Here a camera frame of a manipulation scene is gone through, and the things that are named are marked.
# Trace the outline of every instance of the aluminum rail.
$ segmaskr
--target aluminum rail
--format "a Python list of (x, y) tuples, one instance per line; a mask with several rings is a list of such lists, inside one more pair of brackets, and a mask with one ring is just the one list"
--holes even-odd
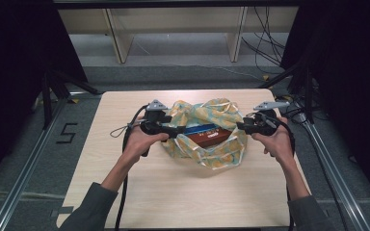
[(47, 144), (48, 137), (52, 132), (52, 129), (56, 123), (57, 118), (59, 117), (60, 112), (65, 107), (66, 102), (67, 102), (67, 99), (59, 99), (57, 106), (53, 112), (52, 121), (49, 123), (47, 128), (41, 132), (40, 137), (37, 143), (35, 144), (35, 147), (32, 150), (31, 155), (29, 156), (25, 166), (23, 167), (22, 171), (17, 177), (16, 182), (14, 183), (11, 191), (6, 197), (0, 209), (0, 230), (5, 230), (6, 226), (8, 225), (8, 222), (11, 219), (13, 211), (33, 171), (35, 170), (35, 167), (40, 158), (40, 155), (43, 152), (43, 149), (45, 148)]
[(308, 122), (304, 123), (304, 126), (308, 129), (308, 132), (311, 134), (311, 137), (314, 139), (314, 142), (317, 146), (317, 149), (320, 154), (320, 160), (322, 165), (326, 169), (326, 173), (329, 176), (331, 183), (333, 184), (338, 196), (340, 197), (344, 207), (347, 210), (348, 215), (350, 216), (351, 221), (356, 230), (358, 231), (367, 231), (370, 230), (370, 225), (363, 214), (361, 208), (359, 207), (356, 199), (348, 188), (347, 184), (344, 181), (338, 167), (333, 161), (329, 151), (324, 145), (317, 129), (314, 124)]

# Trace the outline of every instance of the gray sleeve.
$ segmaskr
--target gray sleeve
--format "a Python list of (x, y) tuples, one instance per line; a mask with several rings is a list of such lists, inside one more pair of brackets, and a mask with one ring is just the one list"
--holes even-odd
[(288, 206), (298, 231), (336, 230), (312, 195), (289, 201)]
[(117, 195), (97, 183), (92, 183), (80, 207), (68, 216), (59, 230), (104, 230)]

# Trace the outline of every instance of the wrist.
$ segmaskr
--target wrist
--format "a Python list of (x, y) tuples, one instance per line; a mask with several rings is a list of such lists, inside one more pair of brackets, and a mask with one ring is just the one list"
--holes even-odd
[(130, 169), (134, 166), (135, 163), (138, 162), (138, 158), (134, 158), (131, 155), (126, 155), (127, 153), (122, 153), (119, 159), (116, 162), (116, 166), (123, 169)]
[(286, 171), (297, 169), (296, 160), (294, 160), (294, 157), (289, 154), (285, 155), (284, 158), (280, 158), (278, 163), (281, 165), (281, 168)]

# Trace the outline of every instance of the black backdrop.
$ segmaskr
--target black backdrop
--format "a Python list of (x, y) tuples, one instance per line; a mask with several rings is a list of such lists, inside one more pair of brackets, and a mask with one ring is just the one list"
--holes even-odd
[(41, 78), (51, 68), (87, 82), (57, 10), (0, 0), (0, 162), (10, 153), (41, 92)]
[[(332, 122), (370, 181), (370, 1), (350, 2), (331, 25), (335, 30), (319, 57), (321, 62), (311, 69)], [(303, 50), (297, 47), (308, 44), (320, 13), (317, 8), (299, 9), (287, 41), (284, 68), (300, 59)]]

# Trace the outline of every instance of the plastic bag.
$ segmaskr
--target plastic bag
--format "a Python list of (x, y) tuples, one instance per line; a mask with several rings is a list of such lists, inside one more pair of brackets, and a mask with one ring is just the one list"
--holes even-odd
[(173, 104), (168, 115), (172, 116), (172, 121), (164, 124), (165, 126), (190, 128), (215, 124), (231, 131), (225, 141), (206, 148), (200, 147), (184, 134), (161, 142), (173, 158), (192, 158), (198, 164), (212, 169), (234, 167), (241, 163), (248, 137), (236, 126), (236, 122), (243, 122), (243, 117), (235, 103), (226, 98), (212, 99), (196, 105), (179, 100)]

